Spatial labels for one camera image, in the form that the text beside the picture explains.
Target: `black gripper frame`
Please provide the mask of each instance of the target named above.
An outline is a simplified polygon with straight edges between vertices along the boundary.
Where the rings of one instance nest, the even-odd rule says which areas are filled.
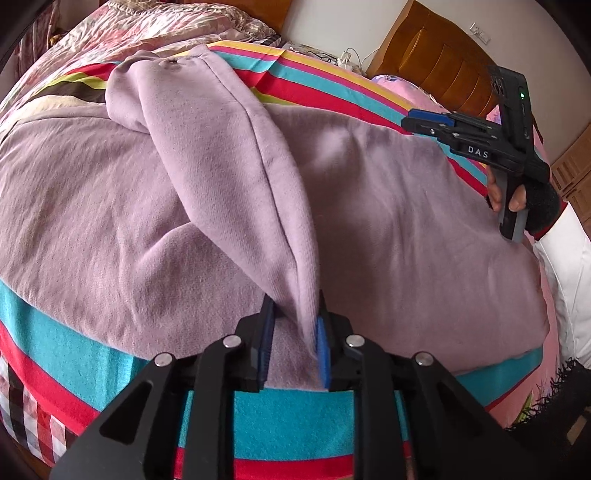
[[[499,102],[501,124],[463,113],[433,113],[412,109],[401,126],[413,133],[436,137],[453,154],[490,165],[503,192],[499,212],[501,234],[521,242],[527,210],[509,210],[509,201],[524,177],[550,182],[550,166],[534,150],[530,94],[521,73],[489,66],[492,88]]]
[[[202,353],[157,355],[74,442],[50,480],[172,480],[190,390],[183,479],[233,479],[234,391],[263,388],[275,310],[265,296],[258,314]]]
[[[355,392],[354,480],[407,478],[395,391],[404,405],[415,480],[543,477],[531,455],[429,353],[386,353],[323,304],[318,334],[325,387]]]

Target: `black fingerless glove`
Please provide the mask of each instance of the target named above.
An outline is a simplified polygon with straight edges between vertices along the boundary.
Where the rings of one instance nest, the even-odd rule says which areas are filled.
[[[536,240],[542,238],[556,223],[558,217],[566,208],[566,202],[558,196],[551,183],[525,178],[526,208],[530,210],[525,223],[525,229]],[[488,206],[492,208],[491,201],[486,196]]]

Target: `metal bolt head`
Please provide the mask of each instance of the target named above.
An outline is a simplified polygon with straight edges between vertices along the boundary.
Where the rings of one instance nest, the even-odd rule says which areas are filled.
[[[226,348],[236,348],[240,346],[242,339],[238,335],[228,335],[222,340],[222,343]]]
[[[433,365],[433,355],[427,352],[419,352],[414,357],[416,363],[421,367],[430,367]]]
[[[352,346],[353,348],[359,348],[365,343],[365,338],[361,335],[349,335],[345,341],[347,342],[347,345]]]
[[[154,363],[156,364],[157,367],[166,367],[167,365],[170,365],[173,361],[173,356],[170,355],[170,353],[159,353],[158,355],[156,355],[156,358],[154,358]]]

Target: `blue gripper pad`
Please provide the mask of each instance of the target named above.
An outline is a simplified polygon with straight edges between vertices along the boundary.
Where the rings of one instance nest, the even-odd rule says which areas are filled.
[[[419,110],[412,108],[408,111],[407,117],[417,118],[419,120],[428,120],[430,122],[437,122],[439,124],[448,125],[453,127],[456,123],[454,120],[449,118],[445,113],[429,112],[428,110]]]
[[[267,381],[267,375],[269,374],[273,332],[275,331],[275,302],[271,299],[269,300],[269,302],[265,302],[265,323],[263,326],[261,349],[258,352],[257,380],[259,388],[263,388]]]
[[[324,388],[330,388],[330,348],[324,329],[324,319],[316,320],[316,355],[318,356],[318,372]]]

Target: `white sleeve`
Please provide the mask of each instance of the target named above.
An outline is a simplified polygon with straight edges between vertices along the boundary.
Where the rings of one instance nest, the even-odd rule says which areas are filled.
[[[591,242],[570,204],[534,252],[554,298],[561,360],[591,368]]]

